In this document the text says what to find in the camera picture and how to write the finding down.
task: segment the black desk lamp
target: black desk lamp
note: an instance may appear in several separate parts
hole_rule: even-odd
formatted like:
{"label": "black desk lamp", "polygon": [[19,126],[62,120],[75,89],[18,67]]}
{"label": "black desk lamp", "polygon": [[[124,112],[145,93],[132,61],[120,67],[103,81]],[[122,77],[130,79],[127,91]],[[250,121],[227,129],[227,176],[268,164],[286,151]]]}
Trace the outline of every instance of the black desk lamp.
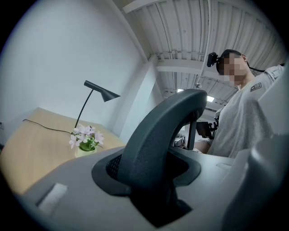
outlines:
{"label": "black desk lamp", "polygon": [[82,111],[83,111],[83,109],[84,109],[84,107],[85,107],[85,104],[86,104],[87,100],[89,99],[89,97],[90,97],[91,93],[93,92],[93,90],[101,93],[101,96],[103,97],[103,101],[105,101],[105,102],[106,102],[106,101],[109,101],[109,100],[111,100],[111,99],[120,97],[119,95],[117,95],[117,94],[115,94],[115,93],[113,93],[113,92],[111,92],[111,91],[108,91],[107,89],[104,89],[104,88],[102,88],[102,87],[100,87],[100,86],[98,86],[98,85],[95,85],[95,84],[93,84],[93,83],[90,82],[90,81],[87,81],[87,80],[86,80],[86,81],[84,82],[84,85],[85,85],[86,87],[88,87],[88,88],[91,88],[92,90],[91,90],[89,96],[87,97],[87,99],[86,99],[86,101],[85,101],[85,103],[84,103],[84,105],[83,105],[83,107],[82,107],[82,109],[81,109],[81,111],[80,111],[80,114],[79,114],[79,116],[78,116],[78,118],[77,118],[77,121],[76,121],[76,124],[75,124],[75,128],[76,128],[76,126],[77,126],[77,124],[78,124],[79,118],[80,118],[81,113],[82,113]]}

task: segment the desk surface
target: desk surface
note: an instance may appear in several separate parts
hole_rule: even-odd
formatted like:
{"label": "desk surface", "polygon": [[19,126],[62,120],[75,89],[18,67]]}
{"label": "desk surface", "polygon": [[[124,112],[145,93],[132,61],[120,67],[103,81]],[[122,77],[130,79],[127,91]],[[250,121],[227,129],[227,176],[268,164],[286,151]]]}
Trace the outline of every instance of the desk surface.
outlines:
{"label": "desk surface", "polygon": [[[37,108],[28,120],[45,127],[72,131],[75,119]],[[100,124],[79,121],[91,125],[103,133],[104,145],[98,152],[125,146],[112,132]],[[32,184],[60,164],[75,158],[75,149],[68,144],[70,135],[65,132],[45,129],[24,121],[7,141],[0,155],[0,169],[11,189],[23,194]]]}

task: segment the man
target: man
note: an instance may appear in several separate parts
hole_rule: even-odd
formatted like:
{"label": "man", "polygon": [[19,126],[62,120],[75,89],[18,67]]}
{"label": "man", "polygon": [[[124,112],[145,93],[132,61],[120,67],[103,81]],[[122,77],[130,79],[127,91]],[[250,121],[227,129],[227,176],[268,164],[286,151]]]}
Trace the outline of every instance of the man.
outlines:
{"label": "man", "polygon": [[247,57],[234,50],[225,50],[216,67],[220,75],[229,76],[230,83],[238,86],[239,91],[216,112],[219,127],[214,139],[195,142],[195,148],[203,153],[235,158],[239,151],[251,148],[273,134],[258,100],[283,67],[270,67],[255,77],[249,69]]}

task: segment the ceiling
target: ceiling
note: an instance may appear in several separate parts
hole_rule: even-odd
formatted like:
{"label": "ceiling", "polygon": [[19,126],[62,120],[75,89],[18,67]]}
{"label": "ceiling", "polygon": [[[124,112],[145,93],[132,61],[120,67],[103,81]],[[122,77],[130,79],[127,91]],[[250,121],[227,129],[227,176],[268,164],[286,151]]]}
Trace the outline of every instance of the ceiling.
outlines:
{"label": "ceiling", "polygon": [[[124,9],[132,0],[115,0]],[[160,60],[203,61],[208,37],[207,0],[136,0],[147,2],[125,15],[147,57],[157,54]],[[212,24],[209,53],[221,54],[234,49],[245,54],[251,67],[266,69],[284,63],[287,50],[266,16],[250,1],[211,0]],[[177,89],[195,88],[196,74],[160,72],[157,80],[164,97]],[[201,89],[226,105],[236,87],[216,77],[202,76]]]}

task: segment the lamp shade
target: lamp shade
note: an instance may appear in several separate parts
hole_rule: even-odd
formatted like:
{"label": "lamp shade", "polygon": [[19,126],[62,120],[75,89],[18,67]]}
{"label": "lamp shade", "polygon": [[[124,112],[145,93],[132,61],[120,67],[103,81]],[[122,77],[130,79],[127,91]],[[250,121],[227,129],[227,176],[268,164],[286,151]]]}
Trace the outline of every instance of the lamp shade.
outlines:
{"label": "lamp shade", "polygon": [[84,85],[88,88],[91,88],[91,89],[101,93],[101,96],[103,97],[103,101],[105,101],[105,102],[109,101],[111,99],[115,99],[115,98],[120,97],[119,95],[117,95],[111,91],[108,91],[107,89],[104,89],[104,88],[102,88],[102,87],[100,87],[100,86],[98,86],[98,85],[96,85],[90,81],[86,80],[84,82]]}

